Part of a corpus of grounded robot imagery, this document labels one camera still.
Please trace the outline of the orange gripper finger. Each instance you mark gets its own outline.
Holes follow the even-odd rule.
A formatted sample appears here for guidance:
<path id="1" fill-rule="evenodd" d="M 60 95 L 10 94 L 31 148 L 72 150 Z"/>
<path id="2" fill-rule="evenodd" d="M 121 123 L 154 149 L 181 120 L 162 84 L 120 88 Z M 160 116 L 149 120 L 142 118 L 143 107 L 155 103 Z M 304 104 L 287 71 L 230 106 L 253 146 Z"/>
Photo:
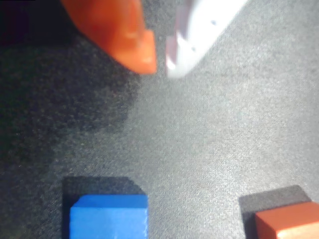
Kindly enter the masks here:
<path id="1" fill-rule="evenodd" d="M 118 63 L 138 74 L 157 70 L 154 33 L 140 0 L 63 0 L 76 28 Z"/>

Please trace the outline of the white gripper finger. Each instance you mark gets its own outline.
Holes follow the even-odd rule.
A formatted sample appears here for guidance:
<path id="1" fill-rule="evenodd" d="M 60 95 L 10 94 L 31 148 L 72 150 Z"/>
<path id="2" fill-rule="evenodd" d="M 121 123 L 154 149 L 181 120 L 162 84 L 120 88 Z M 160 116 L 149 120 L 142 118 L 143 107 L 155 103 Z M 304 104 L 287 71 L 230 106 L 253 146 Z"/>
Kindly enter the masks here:
<path id="1" fill-rule="evenodd" d="M 186 0 L 179 5 L 174 35 L 166 38 L 166 75 L 186 76 L 246 3 L 245 0 Z"/>

